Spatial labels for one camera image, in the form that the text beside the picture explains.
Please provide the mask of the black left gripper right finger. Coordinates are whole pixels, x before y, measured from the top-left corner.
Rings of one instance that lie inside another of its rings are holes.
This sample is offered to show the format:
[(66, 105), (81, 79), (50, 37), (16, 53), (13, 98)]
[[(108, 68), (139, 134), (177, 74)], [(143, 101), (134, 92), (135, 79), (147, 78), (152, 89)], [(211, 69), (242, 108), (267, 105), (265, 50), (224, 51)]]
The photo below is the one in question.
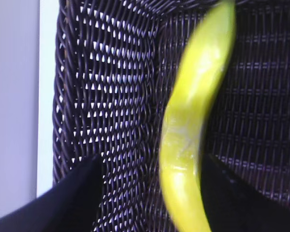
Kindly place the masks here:
[(213, 232), (290, 232), (290, 210), (209, 155), (201, 161), (201, 196)]

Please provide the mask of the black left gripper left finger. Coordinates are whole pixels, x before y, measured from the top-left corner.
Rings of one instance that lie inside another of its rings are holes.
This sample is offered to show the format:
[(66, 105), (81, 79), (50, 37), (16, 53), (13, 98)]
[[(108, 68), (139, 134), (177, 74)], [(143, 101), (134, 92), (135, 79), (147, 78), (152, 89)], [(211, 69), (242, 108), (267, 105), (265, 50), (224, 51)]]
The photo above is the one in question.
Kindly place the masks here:
[(85, 158), (49, 191), (0, 218), (0, 232), (88, 232), (102, 200), (102, 162)]

